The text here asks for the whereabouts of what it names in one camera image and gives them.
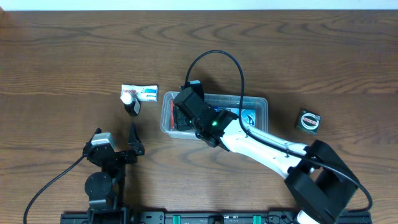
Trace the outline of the green round-label box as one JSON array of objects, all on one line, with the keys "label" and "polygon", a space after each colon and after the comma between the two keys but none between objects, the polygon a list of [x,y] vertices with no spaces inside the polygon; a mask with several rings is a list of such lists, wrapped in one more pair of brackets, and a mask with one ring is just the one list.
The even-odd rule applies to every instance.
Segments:
[{"label": "green round-label box", "polygon": [[301,109],[295,127],[307,134],[316,135],[322,117],[312,111]]}]

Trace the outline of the red orange Panadol box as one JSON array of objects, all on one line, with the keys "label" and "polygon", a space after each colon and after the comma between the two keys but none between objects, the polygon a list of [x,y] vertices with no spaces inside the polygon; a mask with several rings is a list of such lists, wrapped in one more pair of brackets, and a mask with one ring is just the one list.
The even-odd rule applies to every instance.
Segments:
[{"label": "red orange Panadol box", "polygon": [[170,128],[175,129],[175,121],[174,121],[174,99],[170,100]]}]

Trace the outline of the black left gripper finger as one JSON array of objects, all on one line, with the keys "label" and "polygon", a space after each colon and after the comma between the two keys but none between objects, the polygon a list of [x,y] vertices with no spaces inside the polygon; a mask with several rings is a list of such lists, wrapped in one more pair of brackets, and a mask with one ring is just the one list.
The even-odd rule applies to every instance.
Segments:
[{"label": "black left gripper finger", "polygon": [[130,150],[133,150],[137,156],[143,156],[145,154],[144,146],[137,135],[136,125],[134,123],[131,124],[127,143]]},{"label": "black left gripper finger", "polygon": [[95,130],[94,134],[92,135],[92,137],[90,138],[90,140],[88,142],[86,142],[85,147],[90,147],[92,145],[91,141],[93,140],[94,136],[96,134],[100,134],[100,133],[102,133],[101,128],[96,128],[96,130]]}]

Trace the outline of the dark bottle white cap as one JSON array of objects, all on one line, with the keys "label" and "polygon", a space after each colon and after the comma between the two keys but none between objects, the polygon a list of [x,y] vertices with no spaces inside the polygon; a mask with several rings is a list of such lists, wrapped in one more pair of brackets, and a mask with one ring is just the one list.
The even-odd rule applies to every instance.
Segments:
[{"label": "dark bottle white cap", "polygon": [[124,104],[124,109],[130,116],[135,117],[140,113],[141,104],[133,94],[122,93],[120,99]]}]

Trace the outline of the blue Kool Fever box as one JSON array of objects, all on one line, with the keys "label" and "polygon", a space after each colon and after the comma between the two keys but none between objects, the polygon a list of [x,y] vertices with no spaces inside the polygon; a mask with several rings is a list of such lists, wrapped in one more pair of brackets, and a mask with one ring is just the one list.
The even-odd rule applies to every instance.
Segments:
[{"label": "blue Kool Fever box", "polygon": [[[238,108],[230,108],[230,107],[218,107],[215,106],[214,109],[216,111],[226,110],[230,111],[234,114],[239,114]],[[242,109],[242,119],[250,124],[251,126],[256,126],[256,111],[252,109]]]}]

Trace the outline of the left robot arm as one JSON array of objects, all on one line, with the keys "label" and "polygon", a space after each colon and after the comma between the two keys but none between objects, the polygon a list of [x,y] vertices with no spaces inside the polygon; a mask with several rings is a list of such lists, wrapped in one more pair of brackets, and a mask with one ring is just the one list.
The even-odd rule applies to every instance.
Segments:
[{"label": "left robot arm", "polygon": [[139,216],[123,203],[126,166],[137,162],[145,153],[144,146],[131,124],[129,149],[115,151],[111,133],[98,128],[83,148],[83,156],[101,170],[91,174],[85,182],[89,197],[88,223],[138,223]]}]

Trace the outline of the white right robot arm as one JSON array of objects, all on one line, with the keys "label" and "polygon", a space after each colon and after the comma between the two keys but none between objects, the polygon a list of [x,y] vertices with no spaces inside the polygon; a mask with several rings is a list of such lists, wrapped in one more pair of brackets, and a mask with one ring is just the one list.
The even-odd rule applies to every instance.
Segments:
[{"label": "white right robot arm", "polygon": [[358,178],[325,142],[308,146],[273,136],[244,124],[233,112],[216,111],[191,87],[174,98],[174,105],[207,145],[248,156],[282,176],[302,209],[299,223],[336,223],[359,187]]}]

